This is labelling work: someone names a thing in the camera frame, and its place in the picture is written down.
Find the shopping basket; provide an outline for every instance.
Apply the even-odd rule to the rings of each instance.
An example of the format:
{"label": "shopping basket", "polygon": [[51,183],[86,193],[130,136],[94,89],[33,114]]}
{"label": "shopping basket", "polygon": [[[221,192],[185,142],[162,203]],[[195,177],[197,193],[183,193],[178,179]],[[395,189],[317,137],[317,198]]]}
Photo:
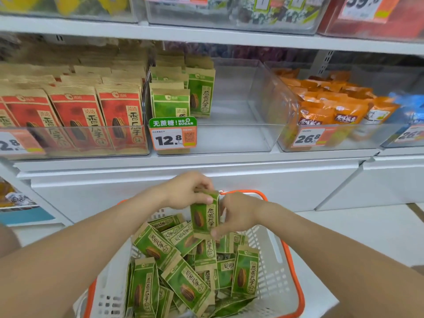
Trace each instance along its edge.
{"label": "shopping basket", "polygon": [[[221,195],[242,192],[267,201],[266,196],[256,190],[221,192]],[[181,212],[190,220],[190,210],[161,209],[152,219]],[[305,299],[297,279],[289,246],[271,231],[257,225],[244,232],[248,243],[259,249],[257,298],[241,313],[239,318],[297,318],[305,308]],[[114,255],[98,278],[82,297],[77,318],[123,318],[125,316],[125,290],[130,256],[139,256],[130,239]]]}

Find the floor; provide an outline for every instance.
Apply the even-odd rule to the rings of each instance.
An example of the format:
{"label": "floor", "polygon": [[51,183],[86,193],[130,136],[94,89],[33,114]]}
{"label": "floor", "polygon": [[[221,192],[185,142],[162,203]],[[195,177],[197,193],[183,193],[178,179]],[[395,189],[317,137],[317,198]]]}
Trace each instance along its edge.
{"label": "floor", "polygon": [[[418,204],[424,209],[424,203]],[[424,223],[407,205],[300,212],[301,216],[347,235],[408,266],[424,265]],[[60,229],[62,225],[14,228],[27,245]],[[292,251],[295,270],[305,295],[301,318],[320,318],[337,303],[336,298]]]}

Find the white cabinet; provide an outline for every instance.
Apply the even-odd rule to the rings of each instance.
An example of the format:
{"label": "white cabinet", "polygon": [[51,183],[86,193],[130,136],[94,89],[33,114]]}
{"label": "white cabinet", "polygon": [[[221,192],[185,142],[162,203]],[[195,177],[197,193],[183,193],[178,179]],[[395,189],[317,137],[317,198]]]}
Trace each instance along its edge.
{"label": "white cabinet", "polygon": [[26,178],[77,222],[188,170],[211,177],[219,190],[257,189],[295,212],[313,210],[357,168],[358,160],[341,159],[38,172]]}
{"label": "white cabinet", "polygon": [[376,156],[317,210],[424,202],[424,155]]}

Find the hand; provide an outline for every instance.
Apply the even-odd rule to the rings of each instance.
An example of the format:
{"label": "hand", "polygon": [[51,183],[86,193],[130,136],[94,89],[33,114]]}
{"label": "hand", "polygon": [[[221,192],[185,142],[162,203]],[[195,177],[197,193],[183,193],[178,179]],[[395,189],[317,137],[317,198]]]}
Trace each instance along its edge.
{"label": "hand", "polygon": [[246,231],[259,224],[258,214],[265,201],[236,192],[227,194],[221,202],[221,209],[226,208],[225,223],[211,231],[214,239],[219,240],[230,232]]}
{"label": "hand", "polygon": [[212,180],[199,172],[187,172],[153,187],[162,196],[161,208],[170,207],[181,210],[194,203],[212,204],[211,196],[195,193],[195,188],[214,189]]}

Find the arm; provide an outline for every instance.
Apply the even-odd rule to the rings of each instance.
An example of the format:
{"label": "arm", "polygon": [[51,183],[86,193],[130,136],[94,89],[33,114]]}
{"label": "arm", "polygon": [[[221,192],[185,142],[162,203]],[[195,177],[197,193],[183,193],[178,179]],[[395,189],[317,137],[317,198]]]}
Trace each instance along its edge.
{"label": "arm", "polygon": [[217,238],[261,224],[285,241],[357,318],[418,318],[424,277],[413,269],[282,206],[234,193],[223,200],[226,222]]}
{"label": "arm", "polygon": [[196,187],[213,189],[206,176],[186,173],[1,258],[2,316],[63,316],[153,213],[212,202],[209,195],[194,193]]}

